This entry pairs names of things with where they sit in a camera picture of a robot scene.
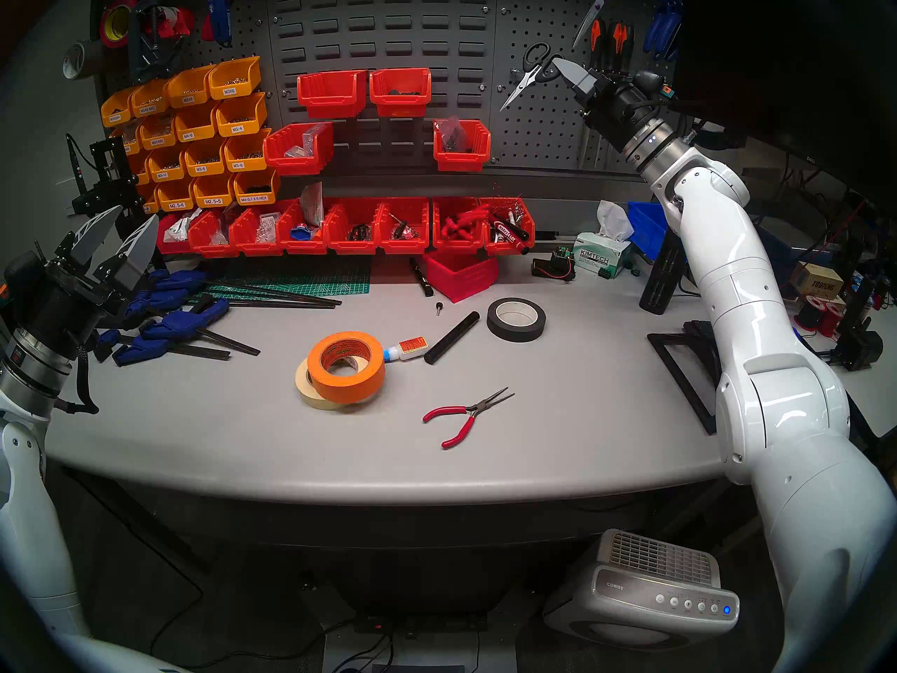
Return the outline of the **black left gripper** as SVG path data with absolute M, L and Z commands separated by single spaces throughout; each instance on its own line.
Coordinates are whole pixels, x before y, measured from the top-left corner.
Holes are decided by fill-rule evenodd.
M 151 215 L 112 257 L 86 276 L 93 255 L 123 212 L 115 205 L 69 231 L 48 265 L 38 257 L 11 261 L 11 332 L 32 335 L 61 356 L 77 356 L 89 339 L 104 306 L 127 301 L 137 291 L 156 250 L 159 216 Z

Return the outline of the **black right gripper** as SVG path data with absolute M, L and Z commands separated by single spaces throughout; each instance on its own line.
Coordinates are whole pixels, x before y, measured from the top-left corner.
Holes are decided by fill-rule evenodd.
M 637 72 L 632 77 L 594 72 L 564 58 L 552 65 L 575 96 L 592 96 L 584 105 L 586 126 L 617 152 L 637 135 L 649 120 L 658 117 L 665 77 L 656 72 Z

